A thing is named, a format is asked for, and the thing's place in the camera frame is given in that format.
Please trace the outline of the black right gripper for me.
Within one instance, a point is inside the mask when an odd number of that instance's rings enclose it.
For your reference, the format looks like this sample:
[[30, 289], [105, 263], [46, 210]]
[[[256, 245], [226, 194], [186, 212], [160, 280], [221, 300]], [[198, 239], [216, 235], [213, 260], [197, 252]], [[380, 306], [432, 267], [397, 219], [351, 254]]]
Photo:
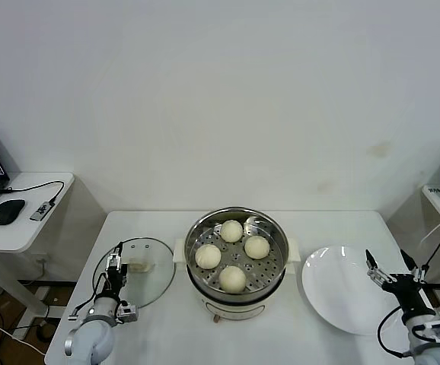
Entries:
[[382, 268], [379, 268], [373, 255], [365, 250], [366, 264], [368, 266], [367, 275], [382, 290], [393, 294], [400, 308], [403, 311], [403, 318], [414, 318], [417, 316], [434, 316], [435, 311], [428, 307], [424, 302], [419, 291], [425, 283], [428, 265], [419, 267], [415, 260], [404, 250], [400, 251], [403, 261], [411, 274], [392, 274], [390, 275]]

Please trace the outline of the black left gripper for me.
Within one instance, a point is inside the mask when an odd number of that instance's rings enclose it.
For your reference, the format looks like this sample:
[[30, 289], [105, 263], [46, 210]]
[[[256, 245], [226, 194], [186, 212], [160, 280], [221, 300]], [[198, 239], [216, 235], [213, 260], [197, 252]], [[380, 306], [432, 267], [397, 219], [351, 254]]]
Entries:
[[107, 258], [107, 279], [104, 293], [119, 295], [126, 283], [127, 265], [122, 265], [123, 242], [119, 242]]

